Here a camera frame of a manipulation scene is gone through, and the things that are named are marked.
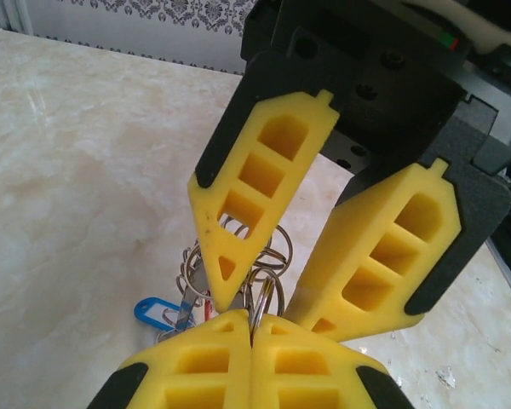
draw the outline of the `blue key tag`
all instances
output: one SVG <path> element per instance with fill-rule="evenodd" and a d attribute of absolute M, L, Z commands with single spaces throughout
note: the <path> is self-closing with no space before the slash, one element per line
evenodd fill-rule
<path fill-rule="evenodd" d="M 135 306 L 135 317 L 161 331 L 173 330 L 180 307 L 157 297 L 145 298 Z M 195 326 L 193 314 L 189 316 L 187 328 Z"/>

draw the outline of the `patterned wallpaper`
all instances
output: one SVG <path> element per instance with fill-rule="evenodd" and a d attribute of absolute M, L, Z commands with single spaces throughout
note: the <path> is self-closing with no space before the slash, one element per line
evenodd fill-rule
<path fill-rule="evenodd" d="M 241 73 L 244 21 L 255 2 L 26 0 L 26 5 L 39 37 Z"/>

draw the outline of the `marble surface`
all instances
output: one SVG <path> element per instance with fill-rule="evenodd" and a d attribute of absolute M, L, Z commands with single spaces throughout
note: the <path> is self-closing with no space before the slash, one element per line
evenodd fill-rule
<path fill-rule="evenodd" d="M 179 301 L 187 180 L 238 77 L 0 32 L 0 408 L 86 407 Z M 284 216 L 287 295 L 350 175 L 318 157 Z M 511 290 L 483 247 L 418 326 L 347 343 L 415 407 L 511 408 Z"/>

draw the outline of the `yellow gripper pad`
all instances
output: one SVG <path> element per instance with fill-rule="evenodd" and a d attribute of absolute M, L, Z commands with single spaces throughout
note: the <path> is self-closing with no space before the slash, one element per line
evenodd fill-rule
<path fill-rule="evenodd" d="M 204 267 L 219 312 L 227 310 L 271 237 L 339 113 L 322 90 L 257 102 L 209 187 L 188 184 Z M 221 227 L 230 216 L 247 227 L 240 238 Z"/>
<path fill-rule="evenodd" d="M 89 409 L 412 409 L 373 359 L 264 316 L 250 346 L 234 310 L 126 360 Z"/>
<path fill-rule="evenodd" d="M 337 342 L 418 323 L 405 304 L 462 229 L 447 166 L 412 164 L 339 204 L 284 317 Z"/>

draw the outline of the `plastic key tag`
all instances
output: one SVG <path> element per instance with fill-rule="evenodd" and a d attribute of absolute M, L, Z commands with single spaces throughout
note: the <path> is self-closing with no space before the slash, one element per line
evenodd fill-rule
<path fill-rule="evenodd" d="M 170 331 L 175 328 L 180 307 L 172 302 L 157 297 L 145 298 L 135 306 L 135 317 L 162 331 Z M 195 319 L 191 314 L 187 327 L 195 326 Z"/>

